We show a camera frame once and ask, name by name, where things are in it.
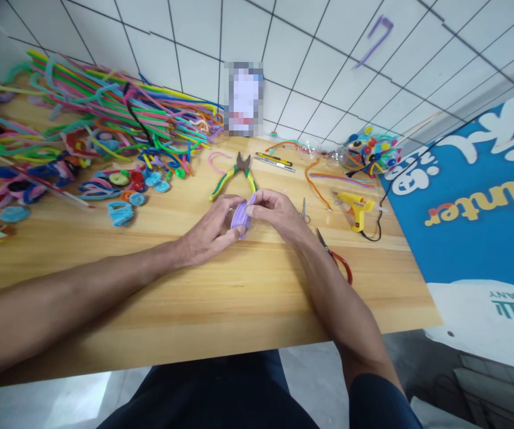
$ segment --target yellow glue gun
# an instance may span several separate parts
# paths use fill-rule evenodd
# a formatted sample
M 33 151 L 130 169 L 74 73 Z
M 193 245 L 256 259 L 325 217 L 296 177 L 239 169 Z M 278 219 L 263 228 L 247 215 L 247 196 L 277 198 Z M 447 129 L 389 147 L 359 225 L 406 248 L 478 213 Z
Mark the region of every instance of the yellow glue gun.
M 372 209 L 378 209 L 385 212 L 382 207 L 376 205 L 373 200 L 366 200 L 357 194 L 349 194 L 348 192 L 334 192 L 338 199 L 344 201 L 351 206 L 347 212 L 354 216 L 354 224 L 352 230 L 354 232 L 361 232 L 364 229 L 364 212 L 369 212 Z

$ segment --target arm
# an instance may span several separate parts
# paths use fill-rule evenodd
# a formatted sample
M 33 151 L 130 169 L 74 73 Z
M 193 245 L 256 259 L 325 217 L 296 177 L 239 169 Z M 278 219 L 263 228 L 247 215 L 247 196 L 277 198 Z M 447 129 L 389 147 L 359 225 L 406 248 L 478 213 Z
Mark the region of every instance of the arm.
M 372 373 L 402 391 L 370 309 L 349 286 L 289 198 L 260 189 L 247 213 L 269 222 L 297 252 L 314 309 L 339 350 L 347 390 L 357 375 Z
M 220 253 L 244 232 L 238 227 L 221 235 L 225 217 L 242 201 L 220 197 L 177 241 L 0 290 L 0 370 L 40 353 L 164 274 Z

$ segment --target phone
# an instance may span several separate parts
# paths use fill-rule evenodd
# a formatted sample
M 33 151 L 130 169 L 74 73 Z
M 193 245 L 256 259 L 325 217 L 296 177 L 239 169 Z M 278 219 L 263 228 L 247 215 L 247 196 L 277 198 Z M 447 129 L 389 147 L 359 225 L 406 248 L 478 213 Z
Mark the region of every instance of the phone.
M 225 63 L 229 71 L 229 104 L 224 107 L 227 136 L 261 134 L 263 115 L 263 63 Z

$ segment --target pliers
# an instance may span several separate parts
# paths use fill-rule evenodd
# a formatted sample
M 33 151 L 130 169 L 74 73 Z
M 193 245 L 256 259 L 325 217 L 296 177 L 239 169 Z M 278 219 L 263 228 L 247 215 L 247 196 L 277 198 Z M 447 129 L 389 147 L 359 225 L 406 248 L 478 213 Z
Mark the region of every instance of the pliers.
M 233 176 L 237 174 L 237 172 L 242 171 L 245 173 L 245 177 L 247 178 L 247 181 L 249 182 L 249 187 L 251 188 L 251 191 L 253 193 L 257 192 L 257 184 L 255 183 L 255 179 L 253 178 L 253 175 L 251 174 L 251 171 L 249 170 L 249 163 L 251 162 L 251 155 L 247 157 L 247 159 L 244 161 L 243 158 L 241 158 L 241 152 L 237 153 L 237 163 L 233 166 L 231 170 L 229 170 L 227 173 L 223 175 L 223 177 L 219 180 L 219 183 L 217 184 L 217 187 L 213 191 L 213 194 L 209 196 L 209 201 L 213 202 L 217 199 L 219 194 L 221 193 L 223 187 L 225 184 L 231 179 Z
M 331 251 L 331 249 L 329 249 L 329 246 L 327 246 L 327 244 L 324 242 L 323 236 L 321 235 L 321 232 L 318 230 L 318 228 L 317 228 L 317 237 L 320 240 L 323 247 L 326 249 L 326 251 L 329 252 L 329 255 L 331 255 L 331 257 L 333 258 L 333 261 L 335 261 L 336 266 L 339 266 L 337 260 L 342 262 L 342 264 L 344 265 L 344 267 L 346 269 L 346 280 L 348 281 L 349 285 L 352 285 L 352 271 L 351 271 L 351 267 L 349 267 L 346 260 L 341 255 L 338 255 L 335 252 Z

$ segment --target wooden tabletop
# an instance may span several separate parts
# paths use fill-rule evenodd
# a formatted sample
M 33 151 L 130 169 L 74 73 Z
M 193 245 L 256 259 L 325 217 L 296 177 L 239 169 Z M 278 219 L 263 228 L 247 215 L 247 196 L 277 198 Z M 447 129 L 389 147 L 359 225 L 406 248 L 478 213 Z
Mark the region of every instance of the wooden tabletop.
M 47 111 L 40 112 L 23 98 L 1 107 L 0 113 L 40 130 L 56 125 L 44 119 Z M 223 139 L 215 149 L 232 159 L 216 156 L 214 162 L 228 170 L 238 151 L 246 157 L 270 145 L 256 138 Z M 148 203 L 137 209 L 129 227 L 112 226 L 107 201 L 87 213 L 46 196 L 32 207 L 31 217 L 18 224 L 17 235 L 0 244 L 0 288 L 179 238 L 210 208 L 208 197 L 220 176 L 208 165 L 209 153 L 203 150 L 193 158 L 195 177 L 173 178 L 165 194 L 148 191 Z M 351 231 L 351 220 L 342 209 L 334 206 L 329 213 L 314 194 L 304 176 L 309 159 L 301 159 L 289 147 L 275 155 L 293 161 L 296 173 L 253 160 L 250 168 L 258 187 L 286 192 L 299 210 L 306 197 L 310 227 L 319 227 L 329 247 L 348 261 L 354 287 L 382 332 L 441 324 L 388 201 L 382 239 L 371 243 Z M 338 172 L 326 166 L 314 170 Z M 333 189 L 375 200 L 383 194 L 380 187 L 370 190 L 333 179 L 314 180 L 331 205 Z M 226 186 L 227 193 L 251 196 L 242 174 Z M 369 236 L 376 216 L 377 212 L 367 214 Z M 326 341 L 304 288 L 304 274 L 292 249 L 270 226 L 254 222 L 245 240 L 208 264 L 156 281 L 84 330 L 4 372 L 0 385 Z

